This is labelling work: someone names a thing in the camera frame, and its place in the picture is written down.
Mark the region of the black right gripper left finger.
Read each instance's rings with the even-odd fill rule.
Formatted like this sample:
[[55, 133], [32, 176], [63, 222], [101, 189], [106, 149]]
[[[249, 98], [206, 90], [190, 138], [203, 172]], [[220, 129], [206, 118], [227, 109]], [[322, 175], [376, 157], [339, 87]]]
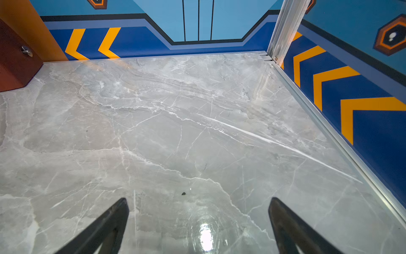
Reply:
[[128, 202], [121, 198], [57, 253], [117, 254], [121, 248], [128, 217]]

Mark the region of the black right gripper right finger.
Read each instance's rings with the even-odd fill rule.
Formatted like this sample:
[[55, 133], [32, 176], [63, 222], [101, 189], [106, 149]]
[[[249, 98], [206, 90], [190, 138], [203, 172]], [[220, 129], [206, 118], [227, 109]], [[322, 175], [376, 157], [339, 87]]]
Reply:
[[268, 214], [279, 253], [341, 253], [277, 197], [271, 199]]

